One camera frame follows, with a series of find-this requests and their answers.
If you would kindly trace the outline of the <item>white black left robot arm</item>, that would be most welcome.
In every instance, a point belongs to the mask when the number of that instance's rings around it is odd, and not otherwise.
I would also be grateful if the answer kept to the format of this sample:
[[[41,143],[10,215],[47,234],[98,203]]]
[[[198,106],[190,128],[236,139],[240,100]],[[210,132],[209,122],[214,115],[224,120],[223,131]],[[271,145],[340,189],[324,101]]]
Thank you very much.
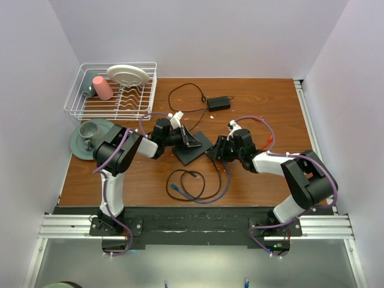
[[[97,219],[110,235],[128,230],[123,220],[122,189],[134,156],[140,153],[158,159],[168,146],[189,150],[202,147],[202,143],[178,120],[160,118],[148,136],[116,124],[94,149],[93,158],[97,163],[94,173],[101,175],[102,184]]]

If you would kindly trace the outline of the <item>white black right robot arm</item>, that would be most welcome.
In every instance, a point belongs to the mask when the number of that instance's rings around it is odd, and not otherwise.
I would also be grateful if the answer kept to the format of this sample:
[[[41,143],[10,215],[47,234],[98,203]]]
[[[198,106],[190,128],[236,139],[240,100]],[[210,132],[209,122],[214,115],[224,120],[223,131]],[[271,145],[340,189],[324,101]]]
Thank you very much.
[[[265,224],[250,227],[252,236],[260,235],[257,230],[282,235],[297,218],[338,192],[337,182],[314,151],[278,154],[258,149],[247,129],[218,136],[207,156],[225,163],[237,160],[251,173],[268,173],[285,178],[290,195],[268,213]]]

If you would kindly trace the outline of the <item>black network switch box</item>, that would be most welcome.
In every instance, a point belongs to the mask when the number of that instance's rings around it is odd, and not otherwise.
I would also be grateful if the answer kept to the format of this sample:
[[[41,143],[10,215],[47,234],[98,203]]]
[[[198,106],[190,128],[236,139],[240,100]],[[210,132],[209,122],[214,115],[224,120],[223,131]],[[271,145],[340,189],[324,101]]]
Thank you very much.
[[[199,131],[195,133],[194,137],[202,144],[201,146],[192,148],[174,147],[172,149],[172,152],[177,156],[177,158],[184,166],[187,166],[213,147],[212,142],[205,136],[203,132]]]

